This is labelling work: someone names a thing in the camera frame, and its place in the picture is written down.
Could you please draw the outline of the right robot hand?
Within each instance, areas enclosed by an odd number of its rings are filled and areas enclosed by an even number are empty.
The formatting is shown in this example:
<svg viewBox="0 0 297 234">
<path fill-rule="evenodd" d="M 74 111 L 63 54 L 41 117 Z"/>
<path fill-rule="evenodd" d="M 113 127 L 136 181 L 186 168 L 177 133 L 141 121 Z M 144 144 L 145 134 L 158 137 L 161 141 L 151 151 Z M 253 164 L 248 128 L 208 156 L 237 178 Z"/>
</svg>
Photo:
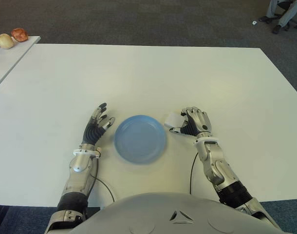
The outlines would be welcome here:
<svg viewBox="0 0 297 234">
<path fill-rule="evenodd" d="M 181 116 L 185 118 L 183 127 L 170 128 L 169 131 L 171 133 L 189 135 L 196 138 L 211 136 L 211 123 L 206 112 L 195 106 L 186 107 L 181 111 Z"/>
</svg>

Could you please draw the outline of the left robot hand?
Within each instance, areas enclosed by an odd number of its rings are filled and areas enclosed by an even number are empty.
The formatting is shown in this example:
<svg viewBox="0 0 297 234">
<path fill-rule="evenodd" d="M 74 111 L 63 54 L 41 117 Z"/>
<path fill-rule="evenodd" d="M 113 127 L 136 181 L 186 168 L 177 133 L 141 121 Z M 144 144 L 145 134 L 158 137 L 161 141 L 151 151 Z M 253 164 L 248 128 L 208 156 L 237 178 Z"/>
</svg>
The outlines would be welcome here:
<svg viewBox="0 0 297 234">
<path fill-rule="evenodd" d="M 107 109 L 107 104 L 100 104 L 92 113 L 83 133 L 82 144 L 95 145 L 104 133 L 112 127 L 115 118 L 107 119 L 107 115 L 103 114 Z"/>
</svg>

